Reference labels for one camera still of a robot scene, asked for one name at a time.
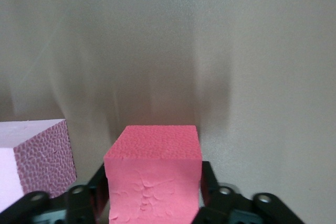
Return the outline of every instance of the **purple foam block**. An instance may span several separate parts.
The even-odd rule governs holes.
[[[75,180],[66,120],[0,122],[0,212],[31,191],[57,197]]]

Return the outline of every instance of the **light pink foam block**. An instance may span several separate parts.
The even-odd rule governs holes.
[[[0,212],[31,191],[57,197],[75,180],[64,119],[0,122]]]
[[[104,156],[110,224],[189,224],[202,154],[195,126],[127,126]]]

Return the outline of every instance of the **pink cube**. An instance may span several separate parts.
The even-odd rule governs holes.
[[[127,126],[104,157],[110,224],[189,224],[202,154],[195,126]]]
[[[66,120],[0,123],[0,212],[31,191],[51,198],[76,180]]]

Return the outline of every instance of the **scratch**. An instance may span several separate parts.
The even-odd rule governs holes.
[[[67,7],[67,9],[64,11],[63,15],[61,16],[61,19],[57,22],[54,30],[52,31],[51,35],[49,36],[48,41],[44,44],[44,46],[42,47],[42,50],[40,51],[40,53],[38,54],[38,56],[34,59],[32,66],[28,69],[28,71],[26,72],[26,74],[22,77],[21,81],[19,82],[19,85],[18,85],[19,88],[22,86],[22,84],[24,83],[24,81],[27,79],[28,75],[35,68],[35,66],[37,65],[37,62],[42,58],[42,56],[44,56],[45,50],[48,48],[49,44],[53,40],[56,32],[58,31],[58,29],[60,27],[60,24],[64,21],[65,17],[69,13],[69,11],[72,9],[75,1],[76,0],[73,0],[71,2],[71,4],[69,4],[69,6]]]

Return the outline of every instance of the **textured foam surface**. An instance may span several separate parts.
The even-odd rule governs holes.
[[[31,191],[57,197],[76,180],[65,120],[0,123],[0,139],[0,211]]]
[[[128,126],[104,157],[110,223],[190,223],[202,154],[195,126]]]

